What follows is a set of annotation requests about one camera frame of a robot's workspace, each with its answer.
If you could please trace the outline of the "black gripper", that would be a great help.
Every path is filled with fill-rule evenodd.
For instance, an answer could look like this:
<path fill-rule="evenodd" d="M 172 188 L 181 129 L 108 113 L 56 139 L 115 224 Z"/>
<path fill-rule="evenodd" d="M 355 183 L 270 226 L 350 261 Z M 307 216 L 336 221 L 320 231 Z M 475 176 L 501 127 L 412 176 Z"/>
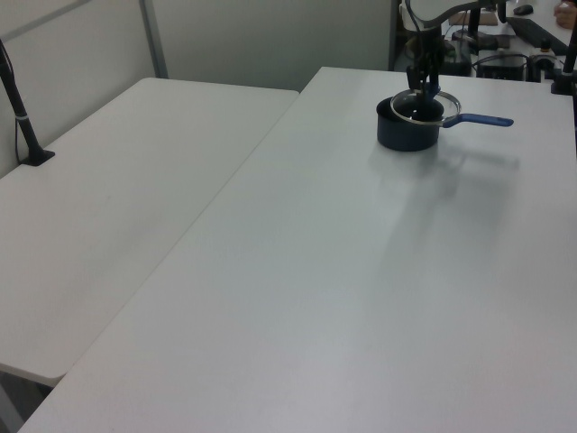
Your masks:
<path fill-rule="evenodd" d="M 413 66 L 406 69 L 408 88 L 421 90 L 419 68 L 426 68 L 426 93 L 439 93 L 439 75 L 444 63 L 444 37 L 437 32 L 411 33 L 405 48 Z"/>

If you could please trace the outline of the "bare bystander hand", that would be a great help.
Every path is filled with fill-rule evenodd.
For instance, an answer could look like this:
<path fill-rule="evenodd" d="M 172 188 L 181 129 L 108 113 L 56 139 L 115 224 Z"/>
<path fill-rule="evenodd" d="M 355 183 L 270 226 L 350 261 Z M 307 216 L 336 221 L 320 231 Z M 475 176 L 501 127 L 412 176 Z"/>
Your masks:
<path fill-rule="evenodd" d="M 576 3 L 574 1 L 562 1 L 554 7 L 554 19 L 558 26 L 572 30 L 576 23 Z"/>

